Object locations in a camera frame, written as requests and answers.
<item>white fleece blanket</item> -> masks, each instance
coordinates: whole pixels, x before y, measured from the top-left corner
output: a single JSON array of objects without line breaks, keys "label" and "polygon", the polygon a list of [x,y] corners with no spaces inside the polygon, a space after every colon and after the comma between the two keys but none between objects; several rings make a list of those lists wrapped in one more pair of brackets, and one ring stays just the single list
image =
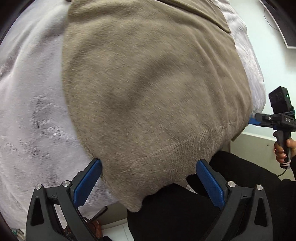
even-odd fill
[{"label": "white fleece blanket", "polygon": [[[245,68],[252,114],[261,112],[265,88],[246,27],[227,0],[213,2],[227,20]],[[62,37],[69,4],[35,0],[0,45],[0,211],[13,228],[25,228],[36,184],[60,185],[90,162],[77,140],[62,92]],[[80,212],[91,217],[114,202],[116,198],[99,179]]]}]

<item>black fabric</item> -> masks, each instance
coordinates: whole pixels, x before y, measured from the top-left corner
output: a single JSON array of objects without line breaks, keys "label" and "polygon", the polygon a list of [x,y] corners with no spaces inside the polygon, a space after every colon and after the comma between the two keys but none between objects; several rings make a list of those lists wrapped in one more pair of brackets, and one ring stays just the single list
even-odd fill
[{"label": "black fabric", "polygon": [[0,44],[21,13],[34,0],[1,0],[0,3]]},{"label": "black fabric", "polygon": [[2,214],[0,213],[0,240],[18,241],[17,237],[12,233]]},{"label": "black fabric", "polygon": [[[210,165],[239,186],[253,188],[261,184],[271,209],[274,241],[296,240],[295,182],[281,181],[266,169],[223,151],[212,158]],[[199,195],[171,184],[147,196],[139,212],[128,212],[128,226],[135,241],[200,240],[220,210],[213,206],[196,174],[187,177],[187,182]]]},{"label": "black fabric", "polygon": [[104,237],[103,237],[103,241],[112,241],[112,239],[109,238],[108,236],[104,236]]}]

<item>white wall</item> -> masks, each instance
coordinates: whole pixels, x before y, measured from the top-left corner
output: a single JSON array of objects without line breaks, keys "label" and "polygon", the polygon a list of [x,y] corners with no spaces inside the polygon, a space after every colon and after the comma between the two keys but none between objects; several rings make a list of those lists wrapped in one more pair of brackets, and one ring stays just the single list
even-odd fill
[{"label": "white wall", "polygon": [[[242,133],[234,142],[230,143],[230,151],[240,158],[264,167],[276,175],[284,171],[276,161],[273,140]],[[295,180],[291,169],[288,169],[280,177],[280,179],[285,178]]]},{"label": "white wall", "polygon": [[[230,3],[247,26],[248,36],[262,69],[267,95],[263,113],[273,113],[268,93],[279,86],[288,89],[292,105],[296,108],[296,49],[286,48],[280,32],[265,20],[264,7],[259,0],[230,0]],[[265,16],[277,28],[267,11]],[[244,133],[275,139],[271,128],[249,125]],[[296,139],[296,133],[292,133],[292,137]]]}]

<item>beige cloth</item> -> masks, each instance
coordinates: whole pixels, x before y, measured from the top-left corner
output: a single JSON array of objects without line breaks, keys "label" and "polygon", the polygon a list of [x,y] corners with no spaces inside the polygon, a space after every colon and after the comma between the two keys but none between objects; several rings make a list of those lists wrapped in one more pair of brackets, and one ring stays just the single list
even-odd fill
[{"label": "beige cloth", "polygon": [[129,210],[185,180],[252,107],[221,11],[208,0],[74,0],[63,86],[77,134]]}]

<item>black sleeve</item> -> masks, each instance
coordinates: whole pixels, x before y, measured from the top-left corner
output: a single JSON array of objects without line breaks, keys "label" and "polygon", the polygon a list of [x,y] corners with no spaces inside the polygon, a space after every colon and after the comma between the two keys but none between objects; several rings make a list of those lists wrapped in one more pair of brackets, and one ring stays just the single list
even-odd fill
[{"label": "black sleeve", "polygon": [[[212,158],[210,165],[227,181],[234,181],[239,186],[254,188],[256,184],[262,184],[271,209],[274,241],[295,240],[295,222],[291,221],[295,213],[295,182],[281,181],[268,170],[223,151]],[[206,197],[196,174],[187,177],[187,181],[199,195],[171,184],[145,197],[139,212],[128,211],[128,227],[135,241],[196,241],[202,238],[220,210]]]},{"label": "black sleeve", "polygon": [[296,179],[296,156],[294,156],[294,157],[291,159],[290,167],[291,167],[291,169],[292,169],[292,171],[293,171],[294,178]]}]

